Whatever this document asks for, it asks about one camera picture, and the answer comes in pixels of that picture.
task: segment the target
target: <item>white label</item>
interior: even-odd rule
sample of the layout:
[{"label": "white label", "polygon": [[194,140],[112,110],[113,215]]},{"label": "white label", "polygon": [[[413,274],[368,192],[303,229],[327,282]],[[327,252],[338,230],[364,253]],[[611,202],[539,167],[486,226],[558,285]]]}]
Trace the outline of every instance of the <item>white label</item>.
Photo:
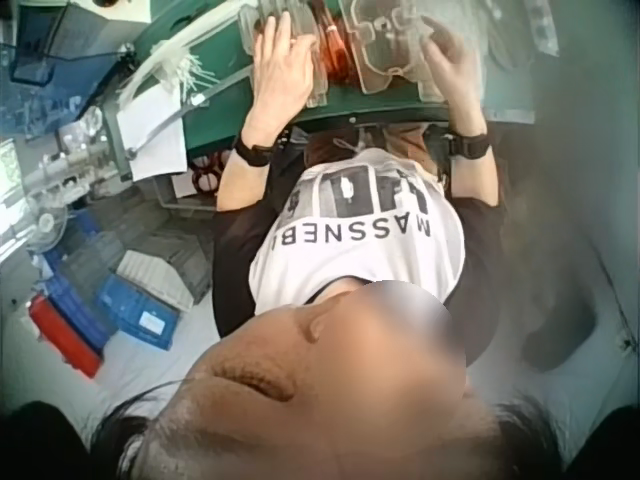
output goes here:
[{"label": "white label", "polygon": [[139,323],[141,327],[146,328],[156,335],[162,335],[162,331],[164,330],[164,322],[149,312],[142,314]]}]

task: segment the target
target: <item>woman's left hand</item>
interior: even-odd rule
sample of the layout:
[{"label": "woman's left hand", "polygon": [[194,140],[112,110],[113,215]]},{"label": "woman's left hand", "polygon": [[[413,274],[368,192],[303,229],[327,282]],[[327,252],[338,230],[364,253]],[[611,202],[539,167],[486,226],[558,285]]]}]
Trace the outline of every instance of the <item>woman's left hand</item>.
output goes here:
[{"label": "woman's left hand", "polygon": [[242,141],[269,147],[304,108],[313,89],[313,35],[291,39],[291,15],[269,17],[254,51],[254,100],[242,129]]}]

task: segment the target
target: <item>wrist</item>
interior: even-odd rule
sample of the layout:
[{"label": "wrist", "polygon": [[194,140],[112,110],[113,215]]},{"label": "wrist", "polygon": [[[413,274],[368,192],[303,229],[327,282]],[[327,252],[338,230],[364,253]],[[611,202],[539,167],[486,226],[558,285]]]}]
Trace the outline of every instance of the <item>wrist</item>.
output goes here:
[{"label": "wrist", "polygon": [[463,137],[486,135],[487,121],[478,101],[450,103],[451,128]]},{"label": "wrist", "polygon": [[257,116],[253,110],[247,115],[247,119],[244,122],[240,137],[242,142],[249,148],[254,146],[258,147],[271,147],[276,143],[278,135],[280,135],[281,129],[276,131],[275,128],[270,128],[261,121],[261,118]]}]

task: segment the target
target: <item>window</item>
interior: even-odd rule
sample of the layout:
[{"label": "window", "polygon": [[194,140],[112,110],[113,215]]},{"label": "window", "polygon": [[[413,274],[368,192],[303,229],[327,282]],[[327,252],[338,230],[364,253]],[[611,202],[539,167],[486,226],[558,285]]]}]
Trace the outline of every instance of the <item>window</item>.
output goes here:
[{"label": "window", "polygon": [[0,263],[27,240],[27,211],[16,148],[13,140],[6,140],[0,143]]}]

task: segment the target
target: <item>red container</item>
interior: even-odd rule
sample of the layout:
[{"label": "red container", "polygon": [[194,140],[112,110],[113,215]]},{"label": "red container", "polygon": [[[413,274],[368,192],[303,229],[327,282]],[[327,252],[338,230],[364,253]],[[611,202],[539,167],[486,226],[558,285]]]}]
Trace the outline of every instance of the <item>red container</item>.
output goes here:
[{"label": "red container", "polygon": [[69,364],[87,377],[93,378],[102,359],[67,324],[42,294],[31,300],[29,316],[42,335],[55,346]]}]

